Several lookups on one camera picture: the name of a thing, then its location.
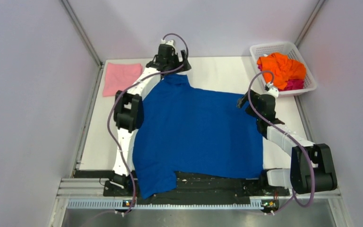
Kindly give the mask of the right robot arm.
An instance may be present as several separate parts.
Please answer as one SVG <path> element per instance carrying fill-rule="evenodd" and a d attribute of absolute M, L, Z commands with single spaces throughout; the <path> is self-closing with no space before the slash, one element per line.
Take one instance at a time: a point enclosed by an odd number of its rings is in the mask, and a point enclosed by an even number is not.
<path fill-rule="evenodd" d="M 237 108 L 248 104 L 245 112 L 256 119 L 257 131 L 280 147 L 290 158 L 289 168 L 261 171 L 258 188 L 271 195 L 277 187 L 294 190 L 297 194 L 333 191 L 337 176 L 330 147 L 301 138 L 276 117 L 276 98 L 267 91 L 259 94 L 249 89 L 238 101 Z"/>

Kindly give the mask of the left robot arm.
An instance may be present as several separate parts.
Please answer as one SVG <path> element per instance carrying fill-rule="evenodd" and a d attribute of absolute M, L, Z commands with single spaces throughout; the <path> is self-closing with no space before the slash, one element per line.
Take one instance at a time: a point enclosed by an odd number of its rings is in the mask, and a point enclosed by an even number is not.
<path fill-rule="evenodd" d="M 117 154 L 112 169 L 114 174 L 109 178 L 109 183 L 120 195 L 130 194 L 133 188 L 132 147 L 137 130 L 144 121 L 143 100 L 164 76 L 189 71 L 191 65 L 188 56 L 188 48 L 177 53 L 173 41 L 161 43 L 158 53 L 146 64 L 138 79 L 115 95 L 109 116 L 113 118 L 117 130 L 116 135 L 110 133 L 117 145 Z"/>

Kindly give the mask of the blue t shirt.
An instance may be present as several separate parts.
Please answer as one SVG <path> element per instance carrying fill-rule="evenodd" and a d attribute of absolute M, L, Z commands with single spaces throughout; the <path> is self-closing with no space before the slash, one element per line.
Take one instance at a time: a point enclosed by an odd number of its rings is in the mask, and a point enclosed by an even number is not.
<path fill-rule="evenodd" d="M 143 101 L 132 160 L 141 197 L 176 188 L 176 173 L 257 178 L 263 137 L 256 119 L 237 108 L 239 94 L 193 88 L 167 75 Z"/>

